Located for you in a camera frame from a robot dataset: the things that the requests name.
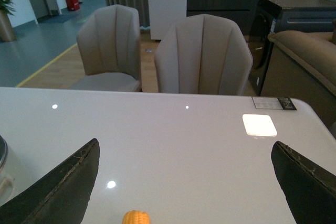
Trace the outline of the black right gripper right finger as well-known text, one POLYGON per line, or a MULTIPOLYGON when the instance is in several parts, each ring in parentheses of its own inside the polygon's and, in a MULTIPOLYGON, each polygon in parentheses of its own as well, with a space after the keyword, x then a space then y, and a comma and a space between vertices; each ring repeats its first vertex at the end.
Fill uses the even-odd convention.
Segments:
POLYGON ((296 223, 335 223, 334 174, 280 141, 271 161, 296 223))

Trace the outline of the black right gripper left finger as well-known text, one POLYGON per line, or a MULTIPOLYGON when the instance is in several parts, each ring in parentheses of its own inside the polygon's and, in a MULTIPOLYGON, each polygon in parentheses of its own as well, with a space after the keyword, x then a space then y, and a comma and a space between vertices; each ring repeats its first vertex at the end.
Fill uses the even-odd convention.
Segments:
POLYGON ((1 223, 82 223, 99 168, 92 139, 1 206, 1 223))

